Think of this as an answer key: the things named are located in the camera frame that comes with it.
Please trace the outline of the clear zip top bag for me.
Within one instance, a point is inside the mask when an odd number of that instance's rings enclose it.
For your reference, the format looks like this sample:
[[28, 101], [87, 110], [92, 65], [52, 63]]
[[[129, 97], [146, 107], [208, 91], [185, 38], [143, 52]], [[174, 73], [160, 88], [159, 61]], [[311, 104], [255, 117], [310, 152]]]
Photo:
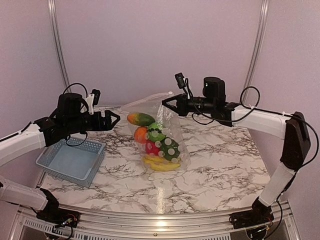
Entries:
[[[189, 164], [191, 163], [191, 158], [187, 150], [187, 146], [183, 139], [181, 124], [180, 124], [178, 115], [172, 110], [162, 105], [162, 100], [169, 98], [171, 96], [173, 96], [172, 92], [156, 93], [156, 94], [147, 96], [145, 98], [136, 100], [134, 102], [127, 103], [121, 107], [121, 110], [125, 113], [125, 120], [127, 121], [128, 127], [133, 135], [133, 139], [134, 139], [134, 133], [136, 129], [140, 126], [129, 123], [127, 120], [128, 114], [145, 113], [152, 116], [155, 119], [155, 123], [159, 123], [163, 125], [162, 133], [166, 135], [166, 138], [171, 138], [179, 144], [179, 148], [178, 148], [180, 151], [179, 158], [178, 159], [173, 158], [171, 161], [169, 160], [167, 161], [172, 163], [179, 163], [180, 167], [171, 171], [182, 171], [188, 168]], [[149, 168], [148, 166], [146, 166], [142, 160], [142, 157], [144, 157], [145, 155], [149, 155], [146, 153], [146, 143], [141, 144], [136, 141], [135, 143], [136, 143], [138, 154], [141, 158], [143, 167], [145, 168], [146, 171], [165, 172], [165, 171], [155, 171]], [[154, 143], [157, 147], [160, 148], [161, 141], [156, 141]], [[157, 157], [164, 158], [163, 152], [161, 150], [158, 153]]]

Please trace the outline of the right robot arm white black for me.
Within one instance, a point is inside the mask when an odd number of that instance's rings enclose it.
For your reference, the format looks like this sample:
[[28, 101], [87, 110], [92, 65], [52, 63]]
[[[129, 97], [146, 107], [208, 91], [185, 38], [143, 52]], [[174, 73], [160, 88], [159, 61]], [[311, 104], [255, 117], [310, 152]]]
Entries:
[[169, 97], [162, 105], [181, 117], [189, 113], [202, 115], [228, 127], [242, 127], [270, 134], [282, 139], [280, 164], [260, 196], [252, 204], [247, 219], [258, 224], [271, 210], [271, 205], [292, 184], [298, 171], [306, 165], [305, 159], [311, 148], [309, 126], [300, 112], [279, 113], [226, 101], [225, 82], [218, 77], [205, 77], [202, 97], [192, 94], [189, 80], [181, 73], [175, 75], [182, 94]]

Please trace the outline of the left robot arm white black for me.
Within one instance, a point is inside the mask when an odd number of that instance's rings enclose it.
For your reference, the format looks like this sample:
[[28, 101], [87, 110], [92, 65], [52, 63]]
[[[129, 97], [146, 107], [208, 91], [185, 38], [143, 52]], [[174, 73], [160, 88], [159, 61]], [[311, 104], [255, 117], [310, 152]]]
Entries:
[[[112, 130], [121, 117], [110, 110], [104, 113], [94, 111], [99, 98], [100, 91], [96, 89], [86, 97], [78, 93], [61, 94], [57, 108], [49, 117], [35, 120], [0, 140], [1, 166], [24, 154], [66, 140], [73, 134]], [[43, 211], [53, 223], [60, 222], [64, 216], [62, 209], [55, 205], [58, 203], [56, 198], [49, 191], [33, 189], [4, 177], [0, 178], [0, 199]]]

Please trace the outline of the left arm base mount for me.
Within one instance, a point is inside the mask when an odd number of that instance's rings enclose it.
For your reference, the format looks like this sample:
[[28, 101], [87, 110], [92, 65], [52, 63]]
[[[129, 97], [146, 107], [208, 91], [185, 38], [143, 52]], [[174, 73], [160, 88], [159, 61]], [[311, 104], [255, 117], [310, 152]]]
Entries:
[[60, 227], [76, 228], [79, 222], [80, 213], [69, 209], [60, 208], [59, 202], [49, 199], [43, 210], [36, 210], [36, 217], [40, 220], [50, 222]]

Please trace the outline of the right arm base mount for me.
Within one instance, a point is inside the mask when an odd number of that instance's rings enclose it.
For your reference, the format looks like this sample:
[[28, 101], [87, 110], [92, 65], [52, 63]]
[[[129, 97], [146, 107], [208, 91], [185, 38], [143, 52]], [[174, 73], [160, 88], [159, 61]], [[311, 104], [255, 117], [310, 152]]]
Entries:
[[273, 220], [271, 206], [265, 206], [258, 198], [253, 202], [250, 210], [234, 212], [229, 216], [229, 222], [234, 229], [253, 227]]

